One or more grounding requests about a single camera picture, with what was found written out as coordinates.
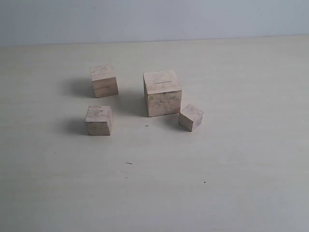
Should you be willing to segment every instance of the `wooden cube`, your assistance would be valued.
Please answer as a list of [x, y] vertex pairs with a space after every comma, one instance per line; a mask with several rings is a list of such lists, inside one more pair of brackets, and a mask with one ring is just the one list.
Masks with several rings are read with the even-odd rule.
[[182, 88], [174, 70], [145, 72], [144, 95], [149, 117], [180, 112]]
[[111, 64], [90, 68], [90, 75], [96, 98], [118, 94], [116, 75]]
[[189, 131], [193, 131], [202, 123], [203, 111], [195, 106], [188, 104], [179, 114], [179, 124], [186, 127]]
[[86, 125], [89, 135], [110, 135], [112, 132], [112, 110], [109, 106], [89, 106]]

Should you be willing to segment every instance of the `white wall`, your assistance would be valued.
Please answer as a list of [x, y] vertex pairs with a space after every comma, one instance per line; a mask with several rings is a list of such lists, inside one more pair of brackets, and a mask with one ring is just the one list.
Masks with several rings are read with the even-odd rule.
[[0, 0], [0, 45], [309, 34], [308, 0]]

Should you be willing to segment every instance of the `wooden block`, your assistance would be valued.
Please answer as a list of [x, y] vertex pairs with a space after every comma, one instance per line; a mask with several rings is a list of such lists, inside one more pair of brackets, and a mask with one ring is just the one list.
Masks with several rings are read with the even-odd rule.
[[110, 135], [112, 132], [112, 110], [109, 106], [89, 106], [86, 125], [89, 135]]
[[182, 88], [174, 70], [145, 72], [144, 95], [149, 117], [180, 112]]
[[186, 127], [189, 131], [193, 131], [202, 123], [203, 111], [195, 106], [188, 104], [179, 114], [179, 124]]
[[111, 64], [90, 68], [90, 75], [96, 98], [118, 94], [116, 75]]

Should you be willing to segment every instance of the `cube face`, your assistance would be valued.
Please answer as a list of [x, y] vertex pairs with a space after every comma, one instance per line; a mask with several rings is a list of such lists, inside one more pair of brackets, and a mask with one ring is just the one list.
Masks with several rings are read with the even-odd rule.
[[193, 131], [202, 123], [203, 112], [195, 106], [187, 105], [179, 114], [179, 124], [186, 127], [189, 131]]
[[145, 72], [144, 94], [149, 117], [180, 112], [182, 88], [174, 70]]
[[111, 64], [90, 68], [90, 75], [96, 98], [118, 94], [118, 85]]
[[89, 135], [110, 135], [112, 110], [109, 106], [89, 106], [85, 122]]

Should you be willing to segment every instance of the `white table surface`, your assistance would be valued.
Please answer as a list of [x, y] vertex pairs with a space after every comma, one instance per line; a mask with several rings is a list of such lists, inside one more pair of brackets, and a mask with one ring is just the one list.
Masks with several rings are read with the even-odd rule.
[[[96, 99], [105, 63], [119, 95]], [[142, 73], [167, 69], [192, 133], [145, 117]], [[1, 47], [0, 78], [3, 232], [309, 231], [309, 36]]]

